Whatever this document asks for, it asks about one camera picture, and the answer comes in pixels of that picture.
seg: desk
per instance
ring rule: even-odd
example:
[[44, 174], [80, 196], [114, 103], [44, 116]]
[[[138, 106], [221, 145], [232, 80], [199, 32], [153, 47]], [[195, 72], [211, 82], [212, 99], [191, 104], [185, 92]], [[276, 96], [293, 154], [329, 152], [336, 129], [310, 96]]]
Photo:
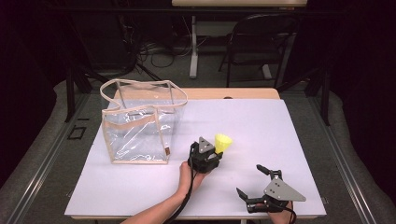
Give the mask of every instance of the desk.
[[[307, 0], [172, 0], [174, 7], [305, 7]], [[198, 66], [198, 35], [227, 35], [233, 30], [235, 22], [198, 23], [195, 16], [191, 20], [191, 66], [190, 78], [197, 78]], [[197, 30], [198, 27], [209, 27]]]
[[[262, 196], [271, 179], [256, 164], [282, 170], [285, 182], [306, 197], [306, 202], [294, 204], [299, 217], [326, 215], [289, 112], [276, 90], [184, 91], [190, 100], [175, 132], [169, 163], [111, 164], [99, 130], [67, 205], [67, 216], [127, 218], [161, 202], [176, 190], [178, 167], [188, 158], [192, 142], [199, 136], [214, 142], [215, 133], [231, 136], [233, 144], [177, 219], [267, 218], [266, 214], [249, 214], [236, 192], [240, 188], [249, 197]], [[233, 99], [219, 100], [227, 96]]]

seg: transparent tote bag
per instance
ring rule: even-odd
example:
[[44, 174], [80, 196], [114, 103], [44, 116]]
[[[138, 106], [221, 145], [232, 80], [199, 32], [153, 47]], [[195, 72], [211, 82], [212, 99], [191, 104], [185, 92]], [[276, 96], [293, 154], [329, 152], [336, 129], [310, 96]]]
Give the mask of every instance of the transparent tote bag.
[[100, 88], [102, 130], [113, 163], [167, 163], [187, 94], [171, 81], [112, 79]]

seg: yellow cup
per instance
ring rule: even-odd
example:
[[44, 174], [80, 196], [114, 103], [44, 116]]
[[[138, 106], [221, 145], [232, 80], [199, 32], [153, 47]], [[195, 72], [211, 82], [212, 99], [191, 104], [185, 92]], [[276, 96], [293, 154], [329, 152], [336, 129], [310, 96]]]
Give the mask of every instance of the yellow cup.
[[230, 146], [230, 144], [233, 142], [233, 139], [231, 139], [229, 136], [218, 133], [215, 135], [215, 152], [219, 154], [220, 152], [223, 152], [227, 147]]

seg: white table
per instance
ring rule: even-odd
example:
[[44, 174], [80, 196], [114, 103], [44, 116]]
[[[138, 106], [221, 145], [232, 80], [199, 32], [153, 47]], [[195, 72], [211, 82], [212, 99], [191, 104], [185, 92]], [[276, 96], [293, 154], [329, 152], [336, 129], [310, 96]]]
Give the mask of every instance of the white table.
[[[172, 0], [174, 7], [305, 7], [307, 0]], [[235, 25], [234, 21], [202, 21], [195, 16], [191, 20], [191, 66], [190, 78], [197, 78], [198, 35], [227, 35]]]
[[[191, 98], [196, 98], [194, 94], [219, 98], [240, 92], [241, 98], [247, 98], [248, 90], [199, 89], [187, 93], [193, 93]], [[276, 91], [264, 90], [268, 89], [252, 89], [251, 98], [261, 98], [263, 92], [276, 98]], [[265, 213], [249, 214], [236, 192], [240, 188], [250, 198], [262, 196], [271, 179], [258, 171], [256, 164], [282, 170], [284, 181], [306, 197], [306, 202], [294, 204], [298, 217], [326, 215], [288, 109], [278, 99], [189, 100], [166, 165], [112, 164], [99, 130], [65, 214], [73, 218], [127, 218], [161, 202], [177, 189], [178, 167], [188, 158], [190, 145], [200, 136], [214, 143], [216, 133], [229, 135], [233, 144], [178, 219], [266, 218]]]

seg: black chair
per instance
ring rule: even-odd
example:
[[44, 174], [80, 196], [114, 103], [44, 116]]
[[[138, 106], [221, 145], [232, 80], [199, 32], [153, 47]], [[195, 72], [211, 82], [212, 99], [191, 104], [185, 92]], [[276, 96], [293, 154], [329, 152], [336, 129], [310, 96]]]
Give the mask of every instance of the black chair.
[[239, 21], [228, 35], [227, 51], [219, 71], [226, 58], [228, 64], [227, 87], [230, 86], [231, 64], [259, 65], [278, 64], [274, 87], [277, 86], [280, 68], [283, 63], [287, 40], [297, 30], [299, 22], [291, 15], [251, 15]]

